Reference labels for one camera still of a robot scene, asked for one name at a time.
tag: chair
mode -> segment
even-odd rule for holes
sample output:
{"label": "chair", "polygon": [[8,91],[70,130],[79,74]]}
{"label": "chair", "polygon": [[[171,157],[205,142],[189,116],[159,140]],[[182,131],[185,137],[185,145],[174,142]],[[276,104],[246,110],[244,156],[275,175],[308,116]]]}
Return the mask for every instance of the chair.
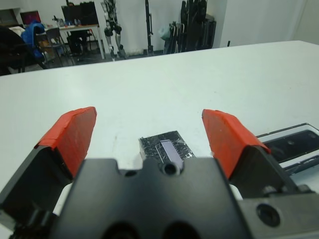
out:
{"label": "chair", "polygon": [[[64,44],[64,41],[61,37],[60,34],[60,29],[59,28],[52,28],[46,31],[46,35],[45,36],[45,40],[47,40],[49,42],[49,46],[44,46],[42,48],[51,48],[55,54],[55,56],[57,56],[57,58],[59,59],[61,66],[63,66],[62,60],[60,58],[60,55],[58,53],[58,49],[62,48],[64,54],[67,57],[70,57],[69,52]],[[39,40],[43,40],[43,35],[37,35],[37,39]]]}
{"label": "chair", "polygon": [[36,58],[32,48],[21,37],[10,29],[0,26],[0,68],[9,74],[8,67],[25,72],[25,67],[38,64],[42,69],[47,69],[42,63],[44,58]]}

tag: screw hole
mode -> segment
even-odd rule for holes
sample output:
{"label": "screw hole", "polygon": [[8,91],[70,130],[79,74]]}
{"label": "screw hole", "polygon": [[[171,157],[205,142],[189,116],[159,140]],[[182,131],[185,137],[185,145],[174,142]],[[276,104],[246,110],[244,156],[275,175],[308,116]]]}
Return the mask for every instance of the screw hole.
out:
{"label": "screw hole", "polygon": [[136,171],[131,170],[131,171],[126,172],[125,177],[132,177],[132,176],[134,176],[136,174],[137,174]]}
{"label": "screw hole", "polygon": [[135,229],[127,223],[118,223],[110,227],[103,236],[104,239],[138,239]]}
{"label": "screw hole", "polygon": [[280,224],[280,217],[277,210],[267,204],[258,205],[257,215],[264,224],[270,227],[277,227]]}
{"label": "screw hole", "polygon": [[177,222],[165,230],[163,239],[200,239],[200,237],[191,225]]}
{"label": "screw hole", "polygon": [[167,175],[175,175],[177,173],[176,166],[172,163],[165,164],[164,173]]}

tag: bolt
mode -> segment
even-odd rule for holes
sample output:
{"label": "bolt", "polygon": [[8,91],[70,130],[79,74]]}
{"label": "bolt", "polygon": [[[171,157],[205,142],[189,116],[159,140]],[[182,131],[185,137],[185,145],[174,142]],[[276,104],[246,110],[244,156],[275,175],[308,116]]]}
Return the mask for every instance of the bolt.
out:
{"label": "bolt", "polygon": [[263,194],[265,195],[265,196],[269,196],[270,194],[274,194],[274,193],[277,193],[277,190],[276,190],[276,188],[274,188],[273,186],[270,186],[270,185],[268,185],[268,186],[266,186],[266,187],[264,187],[263,188]]}
{"label": "bolt", "polygon": [[310,189],[310,187],[308,187],[308,185],[306,184],[302,184],[298,186],[298,190],[302,193],[311,193],[312,190]]}

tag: gray floor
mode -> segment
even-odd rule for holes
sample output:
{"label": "gray floor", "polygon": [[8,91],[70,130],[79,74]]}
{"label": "gray floor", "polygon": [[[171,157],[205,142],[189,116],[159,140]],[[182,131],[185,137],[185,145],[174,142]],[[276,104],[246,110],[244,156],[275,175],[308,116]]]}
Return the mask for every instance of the gray floor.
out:
{"label": "gray floor", "polygon": [[[53,60],[48,60],[47,63],[45,63],[46,67],[48,69],[52,68],[59,68],[59,67],[67,67],[67,66],[73,66],[73,65],[86,65],[86,64],[94,64],[94,63],[101,63],[101,62],[112,62],[112,57],[110,54],[107,54],[105,56],[105,59],[103,60],[101,57],[100,49],[97,47],[97,44],[95,42],[91,43],[91,48],[89,47],[89,52],[82,55],[82,56],[61,56],[61,62],[58,58],[55,58]],[[157,52],[155,55],[162,55],[162,52]],[[142,58],[147,57],[147,55],[134,55],[130,56],[128,55],[126,59],[136,59],[136,58]],[[124,60],[123,58],[116,58],[116,61]],[[30,71],[38,71],[42,70],[42,68],[39,65],[32,65],[27,66],[25,68],[26,72]],[[17,70],[10,69],[11,73],[18,73]]]}

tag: white table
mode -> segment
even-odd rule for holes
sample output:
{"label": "white table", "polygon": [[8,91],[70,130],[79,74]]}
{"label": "white table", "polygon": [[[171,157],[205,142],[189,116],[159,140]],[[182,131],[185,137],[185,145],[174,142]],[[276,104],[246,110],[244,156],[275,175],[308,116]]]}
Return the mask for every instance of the white table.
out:
{"label": "white table", "polygon": [[0,190],[60,115],[87,106],[98,113],[87,158],[113,157],[121,168],[142,167],[139,137],[170,130],[210,156],[203,109],[231,113],[255,135],[319,128],[318,65],[319,46],[295,41],[2,76]]}
{"label": "white table", "polygon": [[82,30],[90,30],[90,29],[96,29],[97,34],[97,38],[98,38],[98,43],[99,43],[99,48],[100,48],[100,53],[101,53],[101,57],[104,60],[104,52],[103,52],[103,47],[102,47],[102,41],[101,41],[101,37],[100,37],[100,28],[99,25],[94,24],[94,25],[85,25],[85,26],[68,26],[68,27],[59,27],[60,31],[65,31],[65,32],[70,32],[70,31],[82,31]]}

